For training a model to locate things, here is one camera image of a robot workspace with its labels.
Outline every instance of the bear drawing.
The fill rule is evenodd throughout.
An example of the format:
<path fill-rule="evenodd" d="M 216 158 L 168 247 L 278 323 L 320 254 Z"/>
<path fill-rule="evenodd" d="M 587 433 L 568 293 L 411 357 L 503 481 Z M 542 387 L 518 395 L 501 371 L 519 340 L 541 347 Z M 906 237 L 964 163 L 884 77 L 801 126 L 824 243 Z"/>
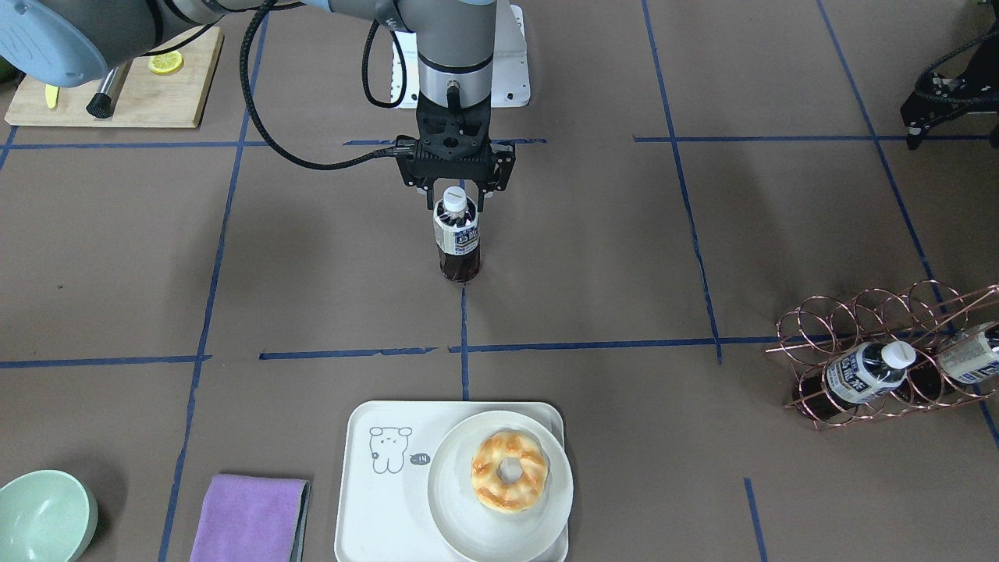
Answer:
<path fill-rule="evenodd" d="M 398 474 L 406 465 L 406 449 L 410 446 L 410 435 L 413 429 L 409 427 L 373 427 L 371 428 L 372 464 L 375 472 Z"/>

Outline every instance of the donut-shaped pastry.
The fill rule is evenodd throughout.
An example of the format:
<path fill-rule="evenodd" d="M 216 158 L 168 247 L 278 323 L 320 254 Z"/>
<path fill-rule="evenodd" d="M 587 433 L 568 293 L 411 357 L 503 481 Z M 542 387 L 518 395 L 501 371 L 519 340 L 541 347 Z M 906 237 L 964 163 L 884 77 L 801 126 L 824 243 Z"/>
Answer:
<path fill-rule="evenodd" d="M 507 484 L 500 477 L 500 463 L 512 458 L 520 463 L 521 475 Z M 529 509 L 544 491 L 548 465 L 541 449 L 527 435 L 500 431 L 483 441 L 472 459 L 472 487 L 486 507 L 501 513 Z"/>

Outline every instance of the white bottle cap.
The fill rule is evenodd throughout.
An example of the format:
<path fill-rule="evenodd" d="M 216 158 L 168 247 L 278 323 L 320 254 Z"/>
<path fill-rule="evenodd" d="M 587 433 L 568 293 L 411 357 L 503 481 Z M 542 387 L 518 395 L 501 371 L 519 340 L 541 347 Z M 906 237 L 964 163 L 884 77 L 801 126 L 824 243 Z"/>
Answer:
<path fill-rule="evenodd" d="M 881 350 L 881 359 L 892 369 L 904 369 L 916 362 L 916 350 L 904 341 L 891 342 Z"/>
<path fill-rule="evenodd" d="M 449 213 L 464 213 L 469 208 L 465 190 L 453 185 L 444 191 L 444 208 Z"/>

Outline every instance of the green object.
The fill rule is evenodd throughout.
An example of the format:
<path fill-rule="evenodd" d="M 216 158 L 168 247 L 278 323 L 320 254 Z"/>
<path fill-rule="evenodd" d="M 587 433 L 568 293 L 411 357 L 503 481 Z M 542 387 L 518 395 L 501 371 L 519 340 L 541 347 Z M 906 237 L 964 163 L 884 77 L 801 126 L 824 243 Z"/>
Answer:
<path fill-rule="evenodd" d="M 6 59 L 0 57 L 0 83 L 8 81 L 14 76 L 17 76 L 17 69 Z"/>
<path fill-rule="evenodd" d="M 73 562 L 97 527 L 97 502 L 58 470 L 25 474 L 0 488 L 0 560 Z"/>

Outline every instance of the bottle with dark liquid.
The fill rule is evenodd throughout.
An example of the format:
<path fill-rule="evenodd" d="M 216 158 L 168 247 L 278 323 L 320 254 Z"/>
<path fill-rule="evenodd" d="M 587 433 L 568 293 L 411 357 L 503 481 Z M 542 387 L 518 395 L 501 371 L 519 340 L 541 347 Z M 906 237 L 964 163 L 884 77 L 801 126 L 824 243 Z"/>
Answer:
<path fill-rule="evenodd" d="M 461 187 L 445 190 L 434 208 L 434 235 L 445 277 L 464 283 L 479 273 L 479 213 Z"/>
<path fill-rule="evenodd" d="M 819 393 L 799 402 L 798 410 L 806 417 L 828 422 L 842 410 L 853 411 L 898 388 L 905 380 L 905 370 L 915 361 L 916 350 L 905 342 L 862 343 L 829 363 L 820 374 L 803 380 L 801 391 L 794 389 L 794 400 Z M 828 392 L 822 392 L 822 381 Z"/>
<path fill-rule="evenodd" d="M 911 404 L 927 404 L 968 389 L 999 374 L 999 322 L 980 324 L 958 333 L 940 345 L 934 357 L 909 373 L 909 382 L 899 396 Z"/>

